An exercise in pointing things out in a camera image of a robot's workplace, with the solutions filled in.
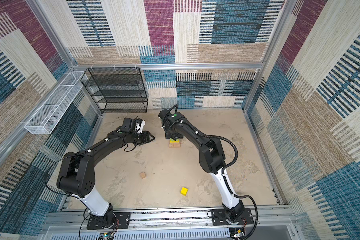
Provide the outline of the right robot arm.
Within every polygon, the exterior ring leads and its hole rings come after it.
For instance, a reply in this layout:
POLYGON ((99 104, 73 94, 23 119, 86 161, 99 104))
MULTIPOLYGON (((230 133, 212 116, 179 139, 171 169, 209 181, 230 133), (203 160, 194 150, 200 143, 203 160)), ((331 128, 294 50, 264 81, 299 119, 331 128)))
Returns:
POLYGON ((236 146, 228 139, 220 136, 206 135, 193 126, 188 119, 176 110, 177 105, 170 109, 160 111, 158 117, 162 122, 166 138, 174 140, 187 138, 199 151, 199 164, 202 169, 210 174, 221 194, 226 219, 229 223, 238 223, 245 210, 243 201, 238 198, 233 185, 229 179, 226 169, 233 165, 238 158, 236 146), (225 141, 233 147, 234 159, 226 164, 225 153, 221 141, 225 141))

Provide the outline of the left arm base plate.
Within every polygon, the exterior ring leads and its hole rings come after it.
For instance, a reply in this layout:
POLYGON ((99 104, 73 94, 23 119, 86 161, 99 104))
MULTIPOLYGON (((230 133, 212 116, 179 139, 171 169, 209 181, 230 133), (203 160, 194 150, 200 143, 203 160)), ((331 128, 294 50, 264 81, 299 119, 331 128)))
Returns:
POLYGON ((87 230, 127 229, 130 224, 130 212, 107 213, 103 217, 90 215, 87 230))

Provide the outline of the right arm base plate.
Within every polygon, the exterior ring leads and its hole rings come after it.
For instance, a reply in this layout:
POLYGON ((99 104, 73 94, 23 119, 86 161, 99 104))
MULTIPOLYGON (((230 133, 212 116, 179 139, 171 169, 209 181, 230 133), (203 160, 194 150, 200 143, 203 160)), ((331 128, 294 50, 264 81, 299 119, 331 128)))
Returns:
POLYGON ((223 225, 253 225, 254 215, 251 212, 251 209, 245 208, 244 212, 239 217, 238 222, 231 223, 225 215, 224 209, 212 209, 207 212, 207 216, 212 219, 213 226, 223 226, 223 225))

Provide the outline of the yellow cube block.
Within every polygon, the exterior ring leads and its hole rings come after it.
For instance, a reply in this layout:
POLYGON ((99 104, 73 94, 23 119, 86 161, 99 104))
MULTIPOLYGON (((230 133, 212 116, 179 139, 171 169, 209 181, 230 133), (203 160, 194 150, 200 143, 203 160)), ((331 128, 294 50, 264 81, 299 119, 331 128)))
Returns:
POLYGON ((181 193, 181 195, 186 196, 186 195, 187 195, 187 193, 188 193, 188 188, 186 188, 186 187, 182 187, 182 189, 181 189, 180 193, 181 193))

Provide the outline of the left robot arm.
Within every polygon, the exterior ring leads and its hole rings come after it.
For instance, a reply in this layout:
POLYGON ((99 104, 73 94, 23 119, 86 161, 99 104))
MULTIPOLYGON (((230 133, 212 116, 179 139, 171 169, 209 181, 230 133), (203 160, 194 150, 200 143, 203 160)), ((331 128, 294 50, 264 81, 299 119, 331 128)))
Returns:
POLYGON ((117 223, 112 204, 96 189, 95 166, 112 152, 128 144, 141 146, 155 137, 144 130, 140 118, 124 118, 122 126, 91 147, 64 155, 57 178, 57 188, 76 197, 90 211, 90 221, 96 229, 109 229, 117 223))

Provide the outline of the natural wood block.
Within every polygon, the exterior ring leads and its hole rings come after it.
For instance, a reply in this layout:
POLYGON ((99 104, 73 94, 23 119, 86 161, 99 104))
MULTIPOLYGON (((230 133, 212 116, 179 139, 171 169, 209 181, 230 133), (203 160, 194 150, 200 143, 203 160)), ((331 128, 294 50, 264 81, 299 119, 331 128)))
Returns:
POLYGON ((181 144, 180 143, 169 143, 169 148, 180 148, 181 144))

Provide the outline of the small natural wood cube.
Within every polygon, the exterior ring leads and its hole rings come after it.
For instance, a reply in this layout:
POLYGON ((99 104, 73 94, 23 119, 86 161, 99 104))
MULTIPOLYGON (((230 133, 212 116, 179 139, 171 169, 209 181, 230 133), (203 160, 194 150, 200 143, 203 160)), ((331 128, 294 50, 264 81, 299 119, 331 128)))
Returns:
POLYGON ((145 172, 141 172, 140 173, 140 177, 141 179, 145 179, 147 176, 146 176, 146 173, 145 172))

